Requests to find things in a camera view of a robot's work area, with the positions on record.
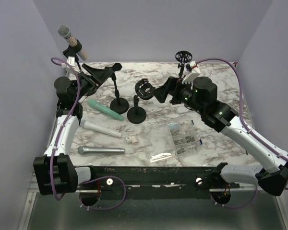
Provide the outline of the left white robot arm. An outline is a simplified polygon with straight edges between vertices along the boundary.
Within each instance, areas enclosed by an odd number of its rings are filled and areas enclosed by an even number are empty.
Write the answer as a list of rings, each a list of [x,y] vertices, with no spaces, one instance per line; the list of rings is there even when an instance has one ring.
[[[108,79],[121,70],[122,65],[96,69],[83,64],[87,73],[79,73],[75,80],[62,76],[55,80],[54,88],[58,97],[56,128],[51,142],[41,157],[33,162],[39,192],[42,195],[73,193],[78,185],[86,189],[96,186],[97,178],[88,166],[75,167],[69,157],[72,141],[83,117],[79,102],[85,95],[93,95]]]

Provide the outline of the silver grey microphone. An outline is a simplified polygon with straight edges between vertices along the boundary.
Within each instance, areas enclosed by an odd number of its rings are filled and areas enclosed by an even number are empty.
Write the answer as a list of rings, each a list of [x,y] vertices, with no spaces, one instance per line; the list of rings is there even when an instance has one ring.
[[[125,154],[125,149],[122,149],[122,148],[101,148],[101,147],[79,146],[77,151],[81,155],[88,155],[88,154],[123,155]]]

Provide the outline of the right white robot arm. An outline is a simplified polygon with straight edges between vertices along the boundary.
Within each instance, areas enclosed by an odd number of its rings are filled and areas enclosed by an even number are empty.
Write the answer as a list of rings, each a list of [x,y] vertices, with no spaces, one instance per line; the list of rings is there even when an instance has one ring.
[[[257,166],[225,164],[211,176],[215,187],[245,183],[258,185],[273,196],[282,194],[288,184],[288,153],[265,138],[258,140],[260,134],[244,125],[235,109],[217,100],[217,86],[208,77],[197,77],[192,84],[169,77],[151,93],[160,103],[171,95],[171,104],[182,103],[197,112],[208,127],[238,143],[260,163]]]

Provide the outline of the white microphone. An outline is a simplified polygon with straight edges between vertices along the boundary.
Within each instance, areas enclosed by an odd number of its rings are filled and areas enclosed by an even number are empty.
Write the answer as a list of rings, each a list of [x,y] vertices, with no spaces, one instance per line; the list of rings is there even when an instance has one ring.
[[[93,122],[88,121],[88,120],[81,120],[80,126],[84,129],[89,129],[89,130],[96,131],[96,132],[109,135],[112,137],[116,137],[116,138],[122,137],[122,134],[120,132],[94,124]]]

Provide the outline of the round base clip stand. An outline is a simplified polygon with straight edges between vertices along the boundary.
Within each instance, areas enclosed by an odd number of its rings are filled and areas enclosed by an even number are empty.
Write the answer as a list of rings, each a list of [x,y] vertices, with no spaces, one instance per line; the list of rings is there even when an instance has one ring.
[[[71,45],[68,45],[67,49],[65,49],[63,51],[63,55],[68,58],[68,57],[74,57],[75,58],[75,62],[77,63],[77,66],[79,68],[80,71],[82,71],[82,68],[80,66],[80,63],[79,63],[79,57],[78,57],[78,53],[82,50],[82,44],[79,42],[78,39],[76,39],[76,46],[71,46]]]
[[[126,99],[120,97],[120,93],[119,93],[119,90],[117,88],[117,83],[116,83],[116,75],[113,74],[111,76],[111,79],[114,83],[114,88],[115,88],[114,93],[115,93],[116,98],[113,99],[112,102],[110,103],[110,109],[121,115],[128,111],[129,103]]]

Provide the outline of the mint green microphone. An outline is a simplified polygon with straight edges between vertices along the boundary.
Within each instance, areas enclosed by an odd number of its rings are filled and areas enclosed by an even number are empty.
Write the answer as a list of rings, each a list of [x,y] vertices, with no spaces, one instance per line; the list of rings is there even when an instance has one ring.
[[[111,110],[110,108],[102,105],[101,103],[99,103],[95,99],[88,99],[87,103],[92,109],[96,109],[96,110],[110,116],[113,119],[116,119],[119,121],[124,120],[124,117],[122,115],[120,115],[120,114],[116,113],[115,111]]]

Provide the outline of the black tripod microphone stand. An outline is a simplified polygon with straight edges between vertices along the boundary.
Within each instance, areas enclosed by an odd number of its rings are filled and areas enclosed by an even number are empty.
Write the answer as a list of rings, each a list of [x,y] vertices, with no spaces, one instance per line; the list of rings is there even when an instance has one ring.
[[[178,61],[178,68],[180,69],[179,78],[183,76],[185,65],[191,62],[192,54],[188,51],[182,50],[176,53],[175,59]]]

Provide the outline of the glitter microphone silver head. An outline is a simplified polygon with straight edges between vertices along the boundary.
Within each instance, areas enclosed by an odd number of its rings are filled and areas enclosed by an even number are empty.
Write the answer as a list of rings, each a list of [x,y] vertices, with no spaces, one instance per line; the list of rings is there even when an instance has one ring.
[[[76,38],[71,34],[69,27],[65,26],[65,25],[61,25],[58,28],[58,33],[59,35],[65,39],[65,41],[71,45],[71,46],[76,46],[77,42],[76,42]],[[87,60],[88,59],[88,55],[85,52],[85,50],[82,47],[82,50],[77,54],[78,57],[80,57],[82,60]]]

